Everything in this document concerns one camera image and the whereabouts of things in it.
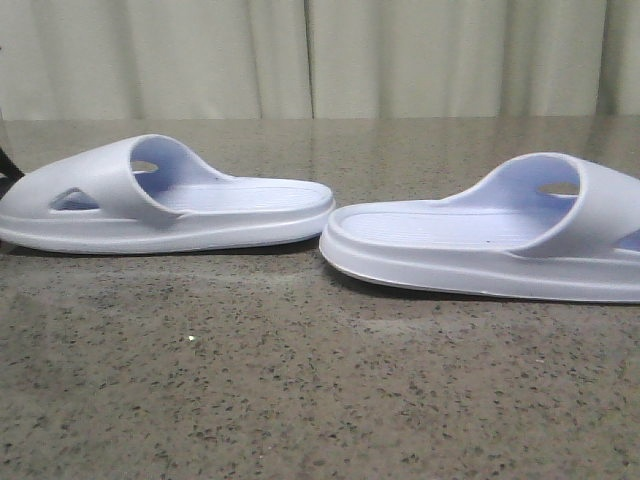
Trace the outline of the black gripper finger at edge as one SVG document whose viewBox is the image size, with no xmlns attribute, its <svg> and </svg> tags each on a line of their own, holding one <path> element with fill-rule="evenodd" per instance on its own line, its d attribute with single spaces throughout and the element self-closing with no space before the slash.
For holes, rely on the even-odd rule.
<svg viewBox="0 0 640 480">
<path fill-rule="evenodd" d="M 6 144 L 1 140 L 1 192 L 7 193 L 10 188 L 24 177 L 24 172 L 13 162 L 3 146 Z"/>
</svg>

